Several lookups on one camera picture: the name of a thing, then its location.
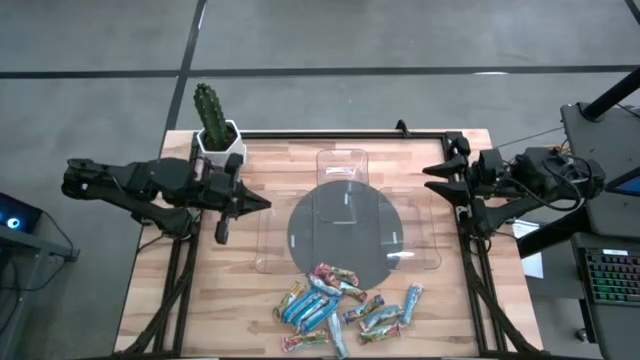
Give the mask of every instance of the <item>blue light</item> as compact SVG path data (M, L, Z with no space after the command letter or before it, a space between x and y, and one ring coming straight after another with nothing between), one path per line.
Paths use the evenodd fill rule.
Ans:
M7 220L7 226L9 227L9 229L16 229L18 228L18 226L20 226L20 220L11 218Z

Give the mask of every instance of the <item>white plant pot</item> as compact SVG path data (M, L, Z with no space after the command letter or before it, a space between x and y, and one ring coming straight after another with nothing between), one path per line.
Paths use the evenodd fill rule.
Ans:
M213 163L213 165L224 167L224 165L227 163L227 159L229 158L229 155L233 153L242 155L242 157L244 158L243 163L246 163L247 162L247 146L242 141L242 136L240 136L240 130L238 130L238 128L236 127L236 123L233 122L233 120L226 120L226 122L227 122L227 125L231 125L231 127L233 128L233 131L236 133L236 140L229 146L229 148L226 151L206 150L204 148L204 141L203 141L205 131L204 129L202 129L200 130L200 132L198 132L198 136L197 136L198 144L200 145L200 151L202 152L202 155L204 157L206 157Z

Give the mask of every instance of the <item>potted cactus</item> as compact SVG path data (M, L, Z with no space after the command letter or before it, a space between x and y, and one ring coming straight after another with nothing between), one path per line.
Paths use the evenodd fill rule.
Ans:
M247 146L233 120L226 120L216 92L205 84L198 84L193 96L204 128L197 135L202 154L214 165L224 166L232 153L247 158Z

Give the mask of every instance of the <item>keyboard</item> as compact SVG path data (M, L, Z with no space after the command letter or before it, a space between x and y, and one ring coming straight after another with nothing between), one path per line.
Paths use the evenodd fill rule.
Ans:
M595 303L640 306L640 256L608 255L601 249L583 255Z

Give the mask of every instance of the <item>white paper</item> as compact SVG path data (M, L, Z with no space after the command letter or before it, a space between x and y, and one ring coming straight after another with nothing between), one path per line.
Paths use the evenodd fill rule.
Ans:
M513 223L513 235L519 239L538 228L540 228L540 225L538 224L516 220ZM544 279L544 272L542 270L542 254L536 253L522 259L522 267L524 268L524 274L526 276Z

